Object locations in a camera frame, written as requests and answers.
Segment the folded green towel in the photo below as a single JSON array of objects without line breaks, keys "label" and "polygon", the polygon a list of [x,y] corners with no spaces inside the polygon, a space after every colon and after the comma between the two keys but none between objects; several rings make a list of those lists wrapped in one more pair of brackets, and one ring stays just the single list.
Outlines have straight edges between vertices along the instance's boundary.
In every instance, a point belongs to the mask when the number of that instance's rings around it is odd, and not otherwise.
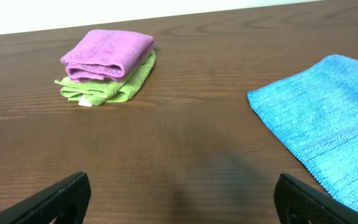
[{"label": "folded green towel", "polygon": [[144,63],[137,67],[123,82],[113,80],[93,80],[86,83],[75,83],[70,77],[55,83],[63,85],[60,93],[69,101],[80,101],[83,95],[92,105],[99,106],[104,102],[119,103],[130,100],[142,87],[155,63],[155,52],[152,50]]}]

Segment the tabletop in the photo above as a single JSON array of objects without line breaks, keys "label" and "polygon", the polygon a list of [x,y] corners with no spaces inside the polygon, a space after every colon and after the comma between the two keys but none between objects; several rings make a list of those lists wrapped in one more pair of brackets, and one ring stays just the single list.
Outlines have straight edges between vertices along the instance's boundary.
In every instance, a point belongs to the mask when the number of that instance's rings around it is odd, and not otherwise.
[{"label": "tabletop", "polygon": [[[133,100],[84,108],[60,95],[60,58],[92,29],[155,37]],[[279,174],[323,189],[246,95],[330,54],[358,59],[358,1],[0,35],[0,211],[83,171],[84,223],[279,223]]]}]

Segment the pink towel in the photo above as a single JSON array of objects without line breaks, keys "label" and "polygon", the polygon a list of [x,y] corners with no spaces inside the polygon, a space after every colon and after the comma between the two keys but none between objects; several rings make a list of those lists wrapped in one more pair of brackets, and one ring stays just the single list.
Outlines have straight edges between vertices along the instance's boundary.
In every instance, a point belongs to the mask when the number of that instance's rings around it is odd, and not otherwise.
[{"label": "pink towel", "polygon": [[149,35],[124,30],[91,30],[60,61],[74,82],[123,81],[154,46]]}]

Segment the white tag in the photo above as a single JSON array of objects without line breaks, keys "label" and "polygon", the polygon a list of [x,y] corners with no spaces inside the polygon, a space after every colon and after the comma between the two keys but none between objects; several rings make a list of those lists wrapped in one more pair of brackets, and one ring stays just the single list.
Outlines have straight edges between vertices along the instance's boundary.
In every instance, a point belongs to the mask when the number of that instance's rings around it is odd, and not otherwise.
[{"label": "white tag", "polygon": [[82,95],[81,99],[78,102],[78,105],[80,106],[92,106],[92,103],[90,103],[86,98],[85,95]]}]

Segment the brown wooden surface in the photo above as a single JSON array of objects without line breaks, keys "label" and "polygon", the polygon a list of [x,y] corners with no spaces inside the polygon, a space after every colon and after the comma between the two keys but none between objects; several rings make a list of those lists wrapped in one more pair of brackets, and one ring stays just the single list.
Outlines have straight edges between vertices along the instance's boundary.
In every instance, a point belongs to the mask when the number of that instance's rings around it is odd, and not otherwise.
[{"label": "brown wooden surface", "polygon": [[[53,83],[91,29],[155,37],[157,64],[132,101],[84,108]],[[358,59],[358,1],[0,35],[0,211],[83,171],[85,223],[278,223],[280,173],[321,188],[246,92],[329,54]]]}]

